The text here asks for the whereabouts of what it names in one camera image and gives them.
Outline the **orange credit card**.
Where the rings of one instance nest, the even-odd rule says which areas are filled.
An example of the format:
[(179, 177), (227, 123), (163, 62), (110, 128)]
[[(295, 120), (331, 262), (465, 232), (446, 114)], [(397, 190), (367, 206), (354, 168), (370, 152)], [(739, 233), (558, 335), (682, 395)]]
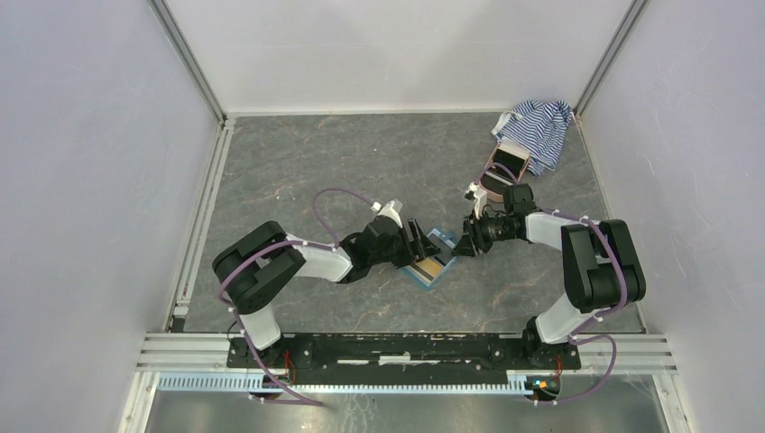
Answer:
[(415, 262), (410, 266), (411, 272), (417, 277), (423, 284), (430, 286), (446, 269), (446, 265), (443, 264), (437, 257), (431, 257), (419, 262)]

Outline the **pink card box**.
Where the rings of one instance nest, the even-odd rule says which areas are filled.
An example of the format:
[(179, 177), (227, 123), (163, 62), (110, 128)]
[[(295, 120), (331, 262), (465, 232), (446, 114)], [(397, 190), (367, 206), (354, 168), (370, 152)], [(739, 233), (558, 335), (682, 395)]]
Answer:
[(506, 187), (517, 184), (530, 165), (530, 152), (516, 142), (500, 142), (478, 178), (490, 201), (503, 202)]

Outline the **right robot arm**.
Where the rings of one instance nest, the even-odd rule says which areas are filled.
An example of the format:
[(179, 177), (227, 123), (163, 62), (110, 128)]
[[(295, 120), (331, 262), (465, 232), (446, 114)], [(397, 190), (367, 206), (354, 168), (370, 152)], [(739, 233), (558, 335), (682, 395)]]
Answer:
[(564, 293), (524, 330), (521, 357), (527, 365), (547, 366), (557, 357), (557, 345), (582, 343), (580, 333), (644, 298), (645, 276), (624, 221), (566, 216), (538, 207), (528, 184), (506, 186), (504, 209), (495, 213), (488, 210), (487, 190), (476, 183), (465, 197), (474, 208), (463, 219), (454, 256), (475, 257), (509, 240), (543, 244), (561, 253)]

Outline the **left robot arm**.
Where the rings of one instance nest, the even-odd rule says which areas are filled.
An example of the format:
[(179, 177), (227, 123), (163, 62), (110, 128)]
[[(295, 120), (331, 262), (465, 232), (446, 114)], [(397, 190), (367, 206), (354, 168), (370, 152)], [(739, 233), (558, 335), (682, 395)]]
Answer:
[(234, 310), (250, 342), (248, 354), (268, 368), (283, 356), (272, 301), (292, 280), (349, 284), (377, 265), (400, 269), (442, 252), (414, 218), (402, 226), (390, 216), (377, 216), (337, 246), (299, 238), (267, 221), (220, 253), (212, 270), (220, 283), (219, 298)]

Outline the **striped blue white cloth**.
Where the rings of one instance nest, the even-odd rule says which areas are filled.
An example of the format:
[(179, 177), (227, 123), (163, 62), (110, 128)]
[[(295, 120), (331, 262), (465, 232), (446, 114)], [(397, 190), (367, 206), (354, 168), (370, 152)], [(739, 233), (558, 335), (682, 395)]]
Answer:
[(527, 150), (528, 171), (538, 177), (558, 166), (574, 118), (574, 108), (565, 101), (527, 100), (501, 113), (492, 135), (498, 143), (514, 142)]

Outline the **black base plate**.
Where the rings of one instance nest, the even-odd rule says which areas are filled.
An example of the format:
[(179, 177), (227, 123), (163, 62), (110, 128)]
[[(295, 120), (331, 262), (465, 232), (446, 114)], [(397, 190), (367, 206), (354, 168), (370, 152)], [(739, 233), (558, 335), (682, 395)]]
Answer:
[(577, 370), (573, 345), (532, 336), (477, 334), (286, 334), (253, 352), (243, 337), (229, 340), (226, 365), (285, 369), (296, 385), (505, 384), (509, 371)]

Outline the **aluminium frame rail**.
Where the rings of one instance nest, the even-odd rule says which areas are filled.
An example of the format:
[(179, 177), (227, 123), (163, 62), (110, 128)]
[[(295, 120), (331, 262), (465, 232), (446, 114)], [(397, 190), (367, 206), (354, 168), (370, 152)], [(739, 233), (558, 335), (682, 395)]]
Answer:
[[(663, 335), (613, 334), (616, 374), (675, 375), (677, 365)], [(225, 372), (230, 355), (228, 337), (222, 334), (150, 333), (145, 336), (138, 372)], [(609, 363), (611, 346), (604, 340), (581, 345), (578, 373), (600, 373)]]

